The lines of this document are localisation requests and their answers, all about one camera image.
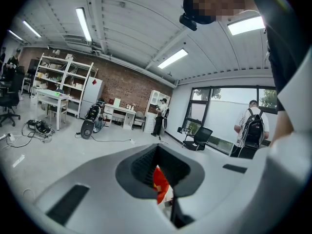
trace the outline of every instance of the brick wall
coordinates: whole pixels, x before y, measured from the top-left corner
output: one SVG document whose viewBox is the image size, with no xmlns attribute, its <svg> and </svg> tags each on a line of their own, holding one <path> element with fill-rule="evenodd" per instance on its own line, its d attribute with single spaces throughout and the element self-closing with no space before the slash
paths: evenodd
<svg viewBox="0 0 312 234">
<path fill-rule="evenodd" d="M 46 48 L 24 48 L 19 58 L 19 64 L 28 69 L 30 60 L 40 58 L 42 53 L 49 55 L 52 51 Z M 59 57 L 65 58 L 67 54 L 73 54 L 76 57 L 74 60 L 77 62 L 86 64 L 94 62 L 94 66 L 98 68 L 96 78 L 104 81 L 102 97 L 106 103 L 109 99 L 119 98 L 121 107 L 134 103 L 136 104 L 135 111 L 145 113 L 152 90 L 172 96 L 172 88 L 144 74 L 101 58 L 76 52 L 61 50 Z"/>
</svg>

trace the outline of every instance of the window frame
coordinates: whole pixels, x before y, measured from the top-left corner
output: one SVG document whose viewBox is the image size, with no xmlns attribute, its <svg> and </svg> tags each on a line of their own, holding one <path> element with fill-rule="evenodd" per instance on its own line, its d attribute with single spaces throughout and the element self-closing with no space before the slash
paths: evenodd
<svg viewBox="0 0 312 234">
<path fill-rule="evenodd" d="M 186 123 L 187 121 L 191 121 L 191 122 L 194 122 L 194 123 L 197 123 L 197 124 L 200 124 L 200 126 L 204 126 L 205 124 L 205 121 L 206 121 L 206 116 L 207 116 L 207 111 L 208 111 L 208 108 L 209 108 L 209 104 L 210 104 L 210 101 L 211 101 L 211 97 L 212 97 L 212 91 L 213 89 L 217 89 L 217 88 L 251 88 L 251 89 L 256 89 L 256 94 L 257 94 L 257 103 L 259 105 L 259 89 L 269 89 L 269 90 L 276 90 L 275 87 L 270 87 L 270 86 L 210 86 L 210 87 L 193 87 L 192 90 L 191 90 L 191 95 L 190 95 L 190 99 L 189 99 L 189 104 L 188 104 L 188 107 L 187 107 L 187 110 L 186 110 L 186 113 L 185 113 L 185 117 L 184 117 L 184 121 L 183 121 L 183 125 L 182 125 L 182 128 L 185 128 L 186 126 Z M 193 91 L 195 89 L 209 89 L 209 95 L 208 95 L 208 100 L 192 100 L 192 96 L 193 96 Z M 205 112 L 204 112 L 204 116 L 203 116 L 203 119 L 202 121 L 199 121 L 199 120 L 195 120 L 195 119 L 192 119 L 192 118 L 187 118 L 187 114 L 189 112 L 189 109 L 192 105 L 192 103 L 196 103 L 196 104 L 205 104 L 206 105 L 206 108 L 205 108 Z M 273 109 L 273 108 L 268 108 L 268 107 L 261 107 L 259 106 L 259 109 L 264 112 L 264 113 L 270 113 L 270 114 L 275 114 L 277 115 L 277 110 L 276 109 Z M 214 148 L 226 155 L 229 155 L 228 153 L 226 153 L 225 151 L 223 151 L 222 149 L 220 148 L 217 148 L 215 146 L 212 146 L 212 145 L 209 145 L 207 144 L 209 147 L 211 148 Z"/>
</svg>

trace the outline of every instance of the ceiling light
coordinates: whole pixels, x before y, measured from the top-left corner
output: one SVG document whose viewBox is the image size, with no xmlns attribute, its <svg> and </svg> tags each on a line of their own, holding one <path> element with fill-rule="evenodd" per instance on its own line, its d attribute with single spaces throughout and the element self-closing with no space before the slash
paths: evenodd
<svg viewBox="0 0 312 234">
<path fill-rule="evenodd" d="M 263 29 L 264 24 L 262 17 L 250 18 L 228 25 L 228 28 L 233 36 L 248 32 L 255 29 Z"/>
<path fill-rule="evenodd" d="M 26 21 L 23 21 L 23 23 L 32 31 L 35 33 L 35 35 L 39 38 L 41 38 L 41 35 L 39 35 Z"/>
<path fill-rule="evenodd" d="M 76 13 L 77 13 L 80 25 L 82 27 L 82 30 L 83 30 L 83 33 L 84 33 L 84 37 L 86 37 L 87 41 L 92 41 L 90 33 L 89 33 L 89 30 L 88 30 L 86 17 L 85 17 L 83 8 L 76 9 Z"/>
<path fill-rule="evenodd" d="M 173 56 L 166 59 L 158 67 L 163 69 L 163 68 L 167 67 L 168 65 L 170 65 L 171 63 L 175 62 L 176 60 L 181 59 L 182 57 L 184 57 L 186 55 L 188 55 L 188 53 L 184 49 L 181 49 L 179 52 L 175 53 Z"/>
<path fill-rule="evenodd" d="M 22 38 L 20 38 L 17 34 L 13 33 L 11 30 L 8 30 L 8 32 L 10 32 L 13 36 L 15 36 L 16 38 L 23 40 Z"/>
</svg>

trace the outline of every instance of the gray floor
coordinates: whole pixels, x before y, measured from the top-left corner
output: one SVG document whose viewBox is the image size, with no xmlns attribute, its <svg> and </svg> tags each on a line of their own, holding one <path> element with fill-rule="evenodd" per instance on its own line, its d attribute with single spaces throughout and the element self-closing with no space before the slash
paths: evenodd
<svg viewBox="0 0 312 234">
<path fill-rule="evenodd" d="M 13 127 L 9 120 L 6 120 L 0 128 L 0 135 L 8 132 L 13 133 L 16 138 L 20 135 L 22 126 L 29 119 L 35 119 L 35 105 L 33 105 L 25 95 L 23 101 L 18 105 L 17 114 L 21 115 L 21 120 L 16 120 L 16 126 Z M 45 119 L 45 111 L 38 109 L 37 119 Z M 63 177 L 79 165 L 96 157 L 109 155 L 122 150 L 139 145 L 152 144 L 159 142 L 158 138 L 150 134 L 143 133 L 140 129 L 123 130 L 122 127 L 112 125 L 104 127 L 99 133 L 93 134 L 97 140 L 127 140 L 133 139 L 132 144 L 127 142 L 96 142 L 92 139 L 84 140 L 75 138 L 75 133 L 80 132 L 82 119 L 77 119 L 67 115 L 66 124 L 61 125 L 61 129 L 56 131 L 53 139 L 49 143 L 42 143 L 40 140 L 32 139 L 25 147 L 13 148 L 5 147 L 5 140 L 0 142 L 0 162 L 1 168 L 8 179 L 11 188 L 21 195 L 24 192 L 24 198 L 33 202 L 40 193 L 53 182 Z M 56 129 L 56 118 L 52 118 L 52 127 Z M 162 136 L 162 140 L 170 145 L 180 146 L 168 135 Z M 23 145 L 29 141 L 27 137 L 20 137 L 15 145 Z M 21 155 L 25 159 L 15 168 L 14 162 Z"/>
</svg>

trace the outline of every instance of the white refrigerator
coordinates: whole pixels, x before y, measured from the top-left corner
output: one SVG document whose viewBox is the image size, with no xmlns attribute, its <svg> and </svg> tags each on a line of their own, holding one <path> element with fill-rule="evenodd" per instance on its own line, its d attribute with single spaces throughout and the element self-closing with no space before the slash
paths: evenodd
<svg viewBox="0 0 312 234">
<path fill-rule="evenodd" d="M 103 87 L 104 82 L 102 80 L 93 77 L 88 78 L 80 106 L 80 118 L 84 119 L 89 108 L 101 98 Z"/>
</svg>

